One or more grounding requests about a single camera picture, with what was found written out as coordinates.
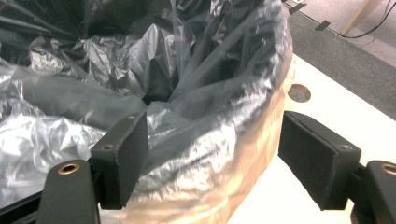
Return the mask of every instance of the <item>plastic bag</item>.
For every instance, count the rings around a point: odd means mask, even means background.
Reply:
[[[78,26],[53,24],[68,35],[39,21],[53,35],[0,30],[2,57],[36,74],[13,77],[7,95],[104,129],[108,107],[145,102],[148,158],[127,207],[102,210],[103,222],[225,223],[277,149],[292,54],[280,1],[87,2],[63,12]],[[134,4],[144,13],[116,13]]]

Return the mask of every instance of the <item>round hole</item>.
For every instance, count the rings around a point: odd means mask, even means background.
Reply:
[[[396,166],[391,165],[391,164],[383,164],[381,166],[382,170],[387,172],[388,174],[391,175],[396,175]]]
[[[70,175],[70,174],[73,174],[78,169],[79,169],[79,165],[78,164],[69,163],[69,164],[66,164],[66,165],[62,166],[61,168],[59,168],[58,174],[60,174],[60,175]]]
[[[353,149],[352,146],[348,146],[348,145],[341,145],[340,148],[343,150],[352,150]]]
[[[301,84],[293,84],[288,92],[291,100],[298,103],[305,103],[311,99],[309,89]]]
[[[103,149],[105,150],[111,150],[113,148],[113,145],[104,145]]]

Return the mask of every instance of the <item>brass grommet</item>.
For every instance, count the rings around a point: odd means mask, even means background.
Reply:
[[[59,175],[70,175],[70,174],[73,174],[78,169],[79,169],[79,165],[77,163],[68,163],[66,165],[63,165],[61,168],[59,168],[58,174]]]
[[[391,175],[396,175],[396,166],[391,165],[391,164],[382,164],[381,165],[381,169],[385,172],[387,172],[388,174]]]

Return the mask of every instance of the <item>metal ring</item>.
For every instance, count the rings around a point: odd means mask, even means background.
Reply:
[[[79,165],[77,163],[68,163],[66,165],[63,165],[61,168],[59,168],[58,174],[70,175],[73,174],[78,169],[79,169]]]
[[[396,166],[391,165],[391,164],[382,164],[381,165],[381,169],[385,172],[387,172],[388,174],[391,175],[396,175]]]

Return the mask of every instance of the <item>white table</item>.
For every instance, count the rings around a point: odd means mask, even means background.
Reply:
[[[294,56],[294,83],[306,86],[311,99],[285,109],[306,114],[362,150],[361,164],[382,160],[396,163],[396,121],[354,95],[318,69]],[[321,212],[289,167],[274,157],[255,187],[236,209],[229,224],[350,223],[352,202],[345,211]]]

